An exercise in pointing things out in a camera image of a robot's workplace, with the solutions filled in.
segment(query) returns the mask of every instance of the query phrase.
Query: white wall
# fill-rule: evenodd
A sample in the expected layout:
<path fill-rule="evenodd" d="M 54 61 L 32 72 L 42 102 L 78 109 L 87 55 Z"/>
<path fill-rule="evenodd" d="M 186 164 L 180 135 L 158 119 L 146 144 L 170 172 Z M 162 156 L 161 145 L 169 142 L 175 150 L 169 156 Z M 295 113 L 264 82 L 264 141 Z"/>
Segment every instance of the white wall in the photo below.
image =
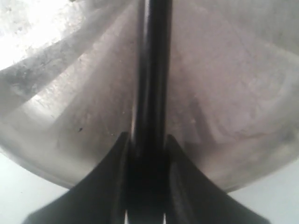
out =
<path fill-rule="evenodd" d="M 20 224 L 27 214 L 65 193 L 0 153 L 0 223 Z M 231 193 L 273 224 L 299 224 L 299 161 Z"/>

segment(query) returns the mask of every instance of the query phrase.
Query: white background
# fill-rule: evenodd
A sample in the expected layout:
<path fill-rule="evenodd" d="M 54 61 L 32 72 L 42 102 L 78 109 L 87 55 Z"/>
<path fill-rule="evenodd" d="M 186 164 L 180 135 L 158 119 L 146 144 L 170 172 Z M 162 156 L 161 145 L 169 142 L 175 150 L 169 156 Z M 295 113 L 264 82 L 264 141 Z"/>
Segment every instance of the white background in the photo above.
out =
<path fill-rule="evenodd" d="M 20 224 L 66 191 L 0 153 L 0 224 Z M 273 224 L 299 224 L 299 161 L 230 195 Z"/>

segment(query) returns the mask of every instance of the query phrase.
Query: black rod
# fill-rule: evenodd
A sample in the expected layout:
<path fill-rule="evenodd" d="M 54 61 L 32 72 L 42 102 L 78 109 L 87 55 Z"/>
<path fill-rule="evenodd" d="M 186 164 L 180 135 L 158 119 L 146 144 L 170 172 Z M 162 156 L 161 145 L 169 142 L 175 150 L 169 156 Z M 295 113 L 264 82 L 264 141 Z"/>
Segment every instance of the black rod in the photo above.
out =
<path fill-rule="evenodd" d="M 172 0 L 141 0 L 138 81 L 131 132 L 132 146 L 139 156 L 145 150 L 162 150 L 165 144 L 171 12 Z"/>

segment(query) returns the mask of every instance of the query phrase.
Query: scratched metal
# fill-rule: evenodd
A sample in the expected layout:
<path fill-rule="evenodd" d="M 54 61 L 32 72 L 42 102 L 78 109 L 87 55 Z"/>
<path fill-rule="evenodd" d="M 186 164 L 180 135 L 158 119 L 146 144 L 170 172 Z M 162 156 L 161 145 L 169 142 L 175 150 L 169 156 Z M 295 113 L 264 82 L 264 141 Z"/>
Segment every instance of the scratched metal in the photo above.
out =
<path fill-rule="evenodd" d="M 216 184 L 299 156 L 299 2 L 174 0 L 168 133 Z M 0 144 L 60 185 L 130 130 L 137 2 L 0 2 Z"/>

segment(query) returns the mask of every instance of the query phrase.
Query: black shaft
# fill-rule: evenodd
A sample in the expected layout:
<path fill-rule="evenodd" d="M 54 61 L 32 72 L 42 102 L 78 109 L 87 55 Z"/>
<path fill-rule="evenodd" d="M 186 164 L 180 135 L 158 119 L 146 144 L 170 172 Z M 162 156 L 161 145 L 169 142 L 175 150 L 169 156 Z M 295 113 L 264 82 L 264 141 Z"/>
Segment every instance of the black shaft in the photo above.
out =
<path fill-rule="evenodd" d="M 138 81 L 131 141 L 137 155 L 162 150 L 169 70 L 172 0 L 142 0 Z"/>
<path fill-rule="evenodd" d="M 128 172 L 130 224 L 162 224 L 168 163 L 164 155 L 172 0 L 141 0 L 139 64 Z"/>

